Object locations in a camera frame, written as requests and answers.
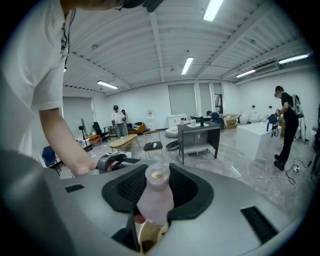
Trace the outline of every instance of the tiled floor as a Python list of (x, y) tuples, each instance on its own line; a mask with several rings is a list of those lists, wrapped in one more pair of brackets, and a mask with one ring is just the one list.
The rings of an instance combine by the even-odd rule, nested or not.
[[(315, 184), (310, 177), (310, 169), (304, 168), (302, 164), (296, 161), (300, 167), (300, 172), (295, 173), (292, 170), (288, 173), (290, 177), (295, 180), (295, 184), (289, 183), (284, 171), (280, 171), (274, 167), (274, 155), (279, 154), (282, 149), (283, 139), (279, 140), (277, 152), (270, 152), (265, 155), (264, 159), (259, 161), (252, 161), (244, 154), (235, 148), (235, 129), (221, 130), (220, 144), (217, 159), (209, 151), (199, 153), (198, 155), (186, 155), (184, 164), (220, 175), (232, 177), (244, 182), (257, 190), (265, 198), (269, 199), (284, 212), (286, 212), (292, 219), (303, 214), (308, 207), (308, 203), (315, 191)], [(148, 141), (159, 140), (158, 135), (149, 134)], [(165, 132), (160, 132), (163, 146), (176, 140), (174, 138), (165, 137)], [(145, 159), (146, 155), (143, 151), (145, 139), (143, 136), (138, 137), (140, 146), (136, 142), (131, 145), (128, 151), (132, 152), (132, 158)], [(104, 152), (111, 152), (108, 145), (103, 145), (95, 148), (89, 153), (94, 156), (96, 160), (104, 154)], [(285, 166), (288, 170), (294, 162), (294, 158), (299, 158), (306, 165), (313, 156), (313, 150), (307, 144), (299, 141), (294, 141), (291, 147), (289, 160)], [(181, 155), (178, 150), (168, 151), (165, 148), (162, 150), (151, 151), (150, 158), (162, 163), (178, 163), (181, 164)], [(61, 178), (71, 178), (72, 175), (69, 169), (65, 166), (61, 167)]]

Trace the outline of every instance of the white table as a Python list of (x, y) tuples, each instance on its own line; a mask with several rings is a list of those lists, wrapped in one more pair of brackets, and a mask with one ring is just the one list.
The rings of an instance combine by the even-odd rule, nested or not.
[(235, 147), (251, 160), (261, 159), (269, 152), (276, 153), (282, 127), (279, 126), (278, 131), (275, 130), (278, 136), (272, 136), (272, 125), (269, 125), (269, 131), (267, 131), (267, 125), (267, 122), (257, 122), (238, 126)]

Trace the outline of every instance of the cap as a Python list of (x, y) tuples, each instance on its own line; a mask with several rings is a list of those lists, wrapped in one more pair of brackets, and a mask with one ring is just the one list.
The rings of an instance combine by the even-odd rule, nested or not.
[(148, 13), (154, 12), (164, 0), (125, 0), (123, 8), (131, 9), (138, 6), (146, 7)]

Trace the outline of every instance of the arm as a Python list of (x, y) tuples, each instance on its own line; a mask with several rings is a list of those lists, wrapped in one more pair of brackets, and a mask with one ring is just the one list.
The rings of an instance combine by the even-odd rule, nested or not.
[(287, 112), (288, 109), (289, 109), (289, 104), (288, 104), (288, 102), (285, 102), (285, 103), (283, 104), (282, 109), (281, 109), (280, 111), (278, 111), (278, 112), (276, 113), (276, 115), (277, 115), (278, 117), (280, 117), (283, 113)]
[(78, 145), (58, 108), (39, 111), (44, 135), (59, 158), (81, 175), (96, 168), (94, 160)]

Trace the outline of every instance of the backpack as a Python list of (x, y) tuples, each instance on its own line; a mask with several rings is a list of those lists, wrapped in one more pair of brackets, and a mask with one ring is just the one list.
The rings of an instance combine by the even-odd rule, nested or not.
[(293, 101), (293, 106), (289, 104), (289, 107), (293, 110), (295, 115), (298, 118), (303, 118), (304, 117), (304, 112), (302, 111), (302, 108), (300, 106), (300, 99), (297, 95), (293, 94), (292, 95), (292, 101)]

